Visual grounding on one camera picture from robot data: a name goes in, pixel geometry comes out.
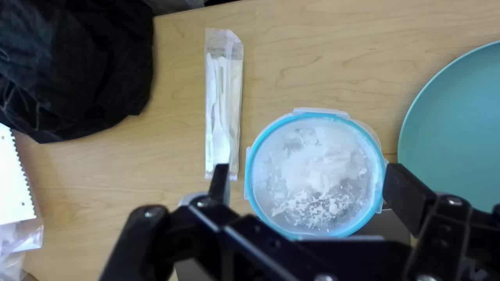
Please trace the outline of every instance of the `wooden table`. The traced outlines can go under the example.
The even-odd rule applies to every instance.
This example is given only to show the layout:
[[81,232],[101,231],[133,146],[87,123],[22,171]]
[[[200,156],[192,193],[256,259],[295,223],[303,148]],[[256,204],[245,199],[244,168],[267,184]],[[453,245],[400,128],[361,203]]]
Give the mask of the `wooden table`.
[[[142,115],[72,142],[20,137],[45,221],[45,245],[26,259],[40,281],[95,279],[133,207],[175,207],[206,188],[204,28],[229,28],[245,45],[242,149],[292,107],[322,106],[370,124],[394,159],[398,126],[422,84],[500,37],[500,1],[248,0],[156,17],[154,25],[156,75]],[[240,187],[231,204],[248,212]]]

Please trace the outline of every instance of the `white powder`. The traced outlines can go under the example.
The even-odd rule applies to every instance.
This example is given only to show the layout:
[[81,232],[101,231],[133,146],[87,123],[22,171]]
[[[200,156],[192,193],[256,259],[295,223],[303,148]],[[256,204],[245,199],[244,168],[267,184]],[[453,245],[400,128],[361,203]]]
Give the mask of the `white powder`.
[[331,118],[284,124],[256,154],[256,201],[289,231],[331,232],[362,215],[373,196],[367,146],[359,131]]

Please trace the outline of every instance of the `clear plastic container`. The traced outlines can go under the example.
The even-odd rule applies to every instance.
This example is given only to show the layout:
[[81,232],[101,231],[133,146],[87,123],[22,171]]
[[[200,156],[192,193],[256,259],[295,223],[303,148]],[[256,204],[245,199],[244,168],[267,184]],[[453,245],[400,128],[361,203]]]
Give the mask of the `clear plastic container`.
[[344,112],[295,110],[248,149],[245,198],[289,238],[350,235],[379,210],[386,160]]

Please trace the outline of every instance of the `screw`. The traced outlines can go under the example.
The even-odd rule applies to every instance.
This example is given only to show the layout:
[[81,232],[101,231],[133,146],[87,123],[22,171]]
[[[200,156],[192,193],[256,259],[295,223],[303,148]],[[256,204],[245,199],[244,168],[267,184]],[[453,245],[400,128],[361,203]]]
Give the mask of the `screw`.
[[417,281],[437,281],[437,279],[429,274],[419,274]]
[[329,274],[317,274],[314,281],[336,281],[336,277]]
[[448,196],[448,204],[451,206],[462,206],[462,199],[456,198],[456,196]]

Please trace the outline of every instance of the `blue container lid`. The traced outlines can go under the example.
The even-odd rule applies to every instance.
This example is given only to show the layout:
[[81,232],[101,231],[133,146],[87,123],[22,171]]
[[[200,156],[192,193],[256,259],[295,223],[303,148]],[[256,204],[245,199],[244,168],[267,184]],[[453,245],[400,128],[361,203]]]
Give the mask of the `blue container lid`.
[[386,160],[362,124],[336,112],[292,112],[248,149],[245,198],[289,238],[344,237],[381,206]]

